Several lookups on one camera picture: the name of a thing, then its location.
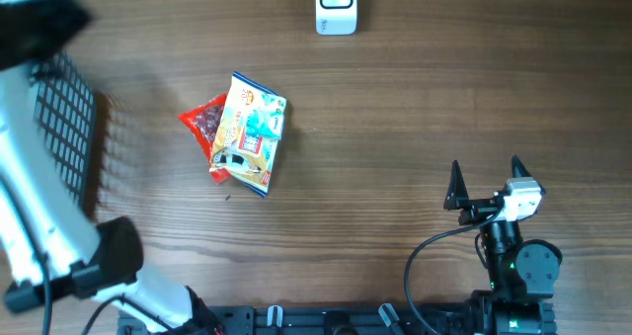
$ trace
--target snack bag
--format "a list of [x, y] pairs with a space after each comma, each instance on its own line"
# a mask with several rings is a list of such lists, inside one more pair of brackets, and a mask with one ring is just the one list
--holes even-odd
[[285, 98], [234, 72], [211, 149], [210, 171], [225, 169], [265, 197], [281, 137], [284, 111]]
[[[210, 165], [210, 152], [215, 141], [215, 135], [221, 122], [226, 103], [226, 93], [222, 93], [213, 98], [208, 104], [199, 106], [190, 112], [182, 113], [178, 116], [196, 137], [197, 143]], [[215, 183], [221, 183], [230, 177], [225, 169], [216, 169], [210, 172]]]

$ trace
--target wood grain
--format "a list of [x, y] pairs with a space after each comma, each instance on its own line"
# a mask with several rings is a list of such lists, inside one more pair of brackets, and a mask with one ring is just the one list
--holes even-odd
[[[69, 50], [112, 104], [96, 218], [131, 217], [147, 259], [207, 303], [403, 302], [412, 249], [457, 226], [451, 161], [482, 198], [518, 154], [549, 192], [523, 236], [565, 255], [560, 334], [629, 332], [630, 0], [358, 0], [358, 32], [331, 38], [313, 0], [83, 1], [97, 20]], [[233, 70], [291, 103], [264, 200], [215, 186], [177, 120]], [[473, 237], [420, 255], [416, 299], [488, 286]], [[53, 330], [94, 308], [56, 303]], [[0, 319], [40, 329], [40, 311]]]

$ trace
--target wooden table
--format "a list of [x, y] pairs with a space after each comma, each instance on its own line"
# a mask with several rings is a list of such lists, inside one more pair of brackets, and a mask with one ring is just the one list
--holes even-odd
[[[328, 38], [314, 0], [83, 1], [96, 21], [69, 51], [112, 100], [96, 218], [132, 218], [146, 258], [206, 303], [403, 303], [410, 252], [457, 227], [441, 208], [452, 160], [483, 198], [518, 154], [549, 192], [523, 236], [565, 256], [560, 334], [629, 333], [632, 1], [358, 0], [357, 33]], [[264, 200], [214, 185], [177, 120], [233, 70], [291, 103]], [[417, 300], [489, 287], [473, 238], [420, 255]], [[54, 332], [95, 307], [57, 302]], [[40, 317], [0, 307], [0, 333]]]

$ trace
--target black basket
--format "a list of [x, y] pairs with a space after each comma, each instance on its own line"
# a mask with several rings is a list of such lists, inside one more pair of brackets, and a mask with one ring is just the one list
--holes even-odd
[[32, 73], [34, 120], [70, 198], [83, 209], [97, 119], [92, 89], [65, 51], [37, 63]]

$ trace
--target red snack bag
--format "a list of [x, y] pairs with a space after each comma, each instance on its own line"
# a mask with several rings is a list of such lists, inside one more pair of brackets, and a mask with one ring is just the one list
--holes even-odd
[[[204, 152], [206, 160], [210, 165], [210, 150], [215, 141], [215, 134], [221, 122], [221, 115], [226, 104], [226, 93], [222, 93], [213, 98], [208, 104], [199, 106], [190, 112], [178, 115], [178, 119], [183, 122], [196, 137], [197, 143]], [[230, 177], [226, 169], [210, 172], [215, 183], [222, 183]]]

